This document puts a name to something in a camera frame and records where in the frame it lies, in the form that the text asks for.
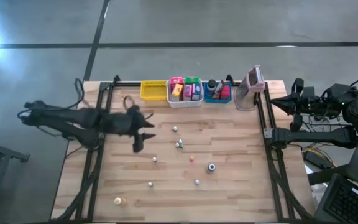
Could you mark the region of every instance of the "concrete floor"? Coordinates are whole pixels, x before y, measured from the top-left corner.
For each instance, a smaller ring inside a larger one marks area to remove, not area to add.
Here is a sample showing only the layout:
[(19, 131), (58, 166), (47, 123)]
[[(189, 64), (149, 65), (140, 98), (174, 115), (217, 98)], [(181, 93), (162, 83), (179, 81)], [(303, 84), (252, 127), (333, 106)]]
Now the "concrete floor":
[[(104, 0), (0, 0), (0, 44), (91, 44)], [(358, 42), (358, 0), (115, 0), (100, 38), (111, 42)], [(0, 145), (31, 154), (12, 160), (0, 189), (0, 223), (48, 220), (67, 142), (21, 124), (26, 101), (76, 100), (91, 48), (0, 49)], [(90, 80), (295, 78), (321, 93), (358, 78), (358, 47), (98, 49)], [(352, 151), (327, 149), (337, 164)]]

